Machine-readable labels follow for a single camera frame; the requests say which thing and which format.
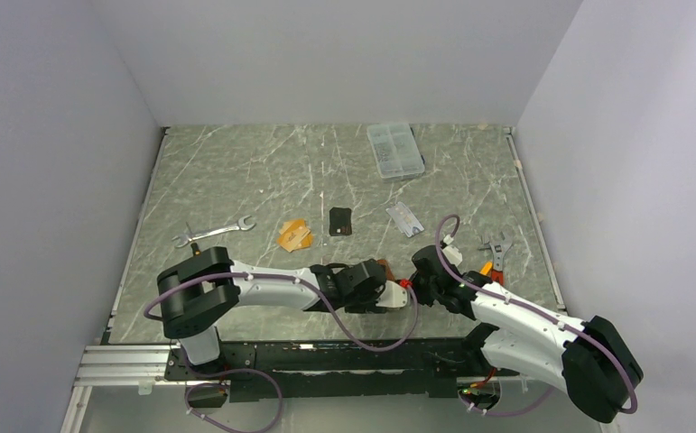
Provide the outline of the brown leather card holder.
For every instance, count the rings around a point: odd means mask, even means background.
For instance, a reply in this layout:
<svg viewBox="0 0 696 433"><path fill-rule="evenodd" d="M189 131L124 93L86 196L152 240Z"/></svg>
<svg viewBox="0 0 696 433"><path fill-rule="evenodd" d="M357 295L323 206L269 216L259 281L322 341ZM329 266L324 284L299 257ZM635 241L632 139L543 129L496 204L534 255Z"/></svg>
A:
<svg viewBox="0 0 696 433"><path fill-rule="evenodd" d="M396 281L394 273L392 272L390 264L387 260L379 259L379 260L377 260L377 263L384 269L385 278L388 281Z"/></svg>

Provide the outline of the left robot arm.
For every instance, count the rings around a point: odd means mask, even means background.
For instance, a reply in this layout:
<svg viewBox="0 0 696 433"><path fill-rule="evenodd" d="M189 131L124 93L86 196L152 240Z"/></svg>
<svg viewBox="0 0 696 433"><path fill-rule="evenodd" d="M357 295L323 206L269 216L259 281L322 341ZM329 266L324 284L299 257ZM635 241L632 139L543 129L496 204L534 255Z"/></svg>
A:
<svg viewBox="0 0 696 433"><path fill-rule="evenodd" d="M144 316L161 322L164 335L180 342L189 368L210 379L225 362L216 323L232 308L363 312L383 298L388 279L374 259L283 270L234 261L226 248L211 247L162 271L156 282L159 295Z"/></svg>

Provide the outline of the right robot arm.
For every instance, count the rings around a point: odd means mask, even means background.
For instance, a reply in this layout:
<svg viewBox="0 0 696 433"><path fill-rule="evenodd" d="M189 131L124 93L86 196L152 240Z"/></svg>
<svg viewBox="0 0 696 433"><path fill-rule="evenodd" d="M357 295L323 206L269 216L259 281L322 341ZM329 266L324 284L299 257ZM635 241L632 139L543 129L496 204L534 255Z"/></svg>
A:
<svg viewBox="0 0 696 433"><path fill-rule="evenodd" d="M644 372L610 321L556 313L478 272L460 273L434 245L415 253L412 263L411 285L422 304L477 321L461 341L468 371L526 375L564 392L602 423L624 412Z"/></svg>

